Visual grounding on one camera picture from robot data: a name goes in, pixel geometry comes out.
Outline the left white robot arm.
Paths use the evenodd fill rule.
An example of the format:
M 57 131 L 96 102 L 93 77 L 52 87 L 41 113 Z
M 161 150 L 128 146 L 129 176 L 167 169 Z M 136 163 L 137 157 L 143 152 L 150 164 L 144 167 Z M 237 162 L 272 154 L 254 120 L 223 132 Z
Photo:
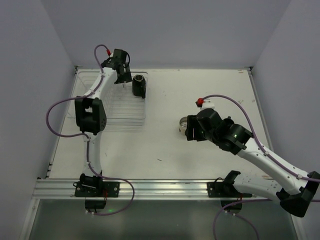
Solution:
M 107 125 L 103 99 L 114 85 L 131 81 L 128 52 L 115 49 L 108 56 L 98 64 L 100 72 L 90 89 L 74 101 L 76 125 L 84 134 L 85 142 L 85 165 L 79 183 L 92 190 L 103 185 L 100 145 L 102 131 Z

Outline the cream brown-banded cup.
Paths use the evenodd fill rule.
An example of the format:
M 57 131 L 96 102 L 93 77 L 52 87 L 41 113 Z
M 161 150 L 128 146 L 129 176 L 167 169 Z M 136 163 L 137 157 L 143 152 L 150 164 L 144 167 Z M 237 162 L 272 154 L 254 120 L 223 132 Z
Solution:
M 184 116 L 179 120 L 178 130 L 182 135 L 185 135 L 188 126 L 188 117 Z

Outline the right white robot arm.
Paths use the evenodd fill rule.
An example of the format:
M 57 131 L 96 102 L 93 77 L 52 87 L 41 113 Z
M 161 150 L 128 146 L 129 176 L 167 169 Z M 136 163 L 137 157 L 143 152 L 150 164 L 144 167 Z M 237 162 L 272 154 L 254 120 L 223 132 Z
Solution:
M 251 131 L 230 117 L 222 119 L 212 108 L 187 116 L 185 136 L 188 141 L 210 141 L 221 150 L 247 160 L 271 178 L 232 170 L 223 180 L 227 191 L 267 198 L 291 215 L 305 216 L 320 184 L 318 172 L 306 172 L 285 161 L 256 140 Z

